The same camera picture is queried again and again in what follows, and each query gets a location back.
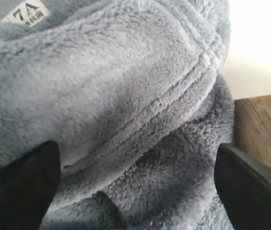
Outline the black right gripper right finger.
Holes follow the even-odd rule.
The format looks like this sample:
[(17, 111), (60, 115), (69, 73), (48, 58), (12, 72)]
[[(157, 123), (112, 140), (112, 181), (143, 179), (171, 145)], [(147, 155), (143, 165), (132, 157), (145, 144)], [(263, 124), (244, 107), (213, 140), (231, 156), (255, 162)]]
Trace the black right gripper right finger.
[(271, 230), (271, 168), (231, 144), (214, 167), (217, 194), (235, 230)]

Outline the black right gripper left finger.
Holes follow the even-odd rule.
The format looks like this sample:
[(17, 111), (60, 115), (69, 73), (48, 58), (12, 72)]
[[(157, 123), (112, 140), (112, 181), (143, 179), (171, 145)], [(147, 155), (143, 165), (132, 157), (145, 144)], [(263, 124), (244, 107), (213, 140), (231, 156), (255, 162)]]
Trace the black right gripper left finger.
[(48, 141), (0, 168), (0, 230), (37, 230), (61, 178), (59, 147)]

